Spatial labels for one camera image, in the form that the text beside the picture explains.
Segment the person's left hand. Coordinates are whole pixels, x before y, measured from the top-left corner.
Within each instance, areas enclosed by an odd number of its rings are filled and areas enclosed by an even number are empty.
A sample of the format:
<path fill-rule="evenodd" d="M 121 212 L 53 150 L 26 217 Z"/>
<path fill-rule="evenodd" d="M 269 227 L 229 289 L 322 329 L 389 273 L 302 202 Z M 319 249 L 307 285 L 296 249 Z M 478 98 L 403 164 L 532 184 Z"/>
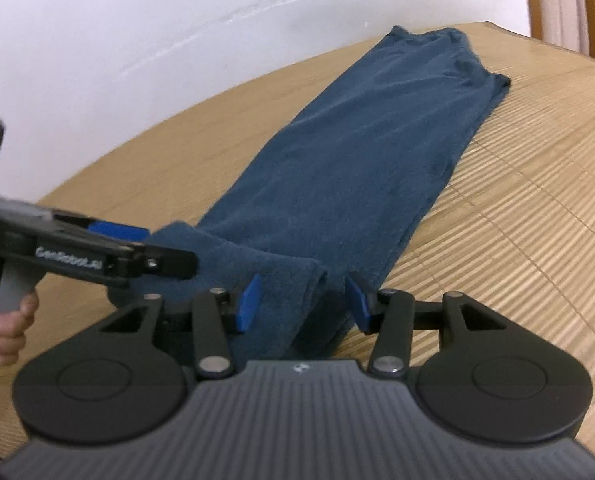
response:
<path fill-rule="evenodd" d="M 26 331 L 34 324 L 40 306 L 35 289 L 24 296 L 17 310 L 0 313 L 0 367 L 17 363 L 26 345 Z"/>

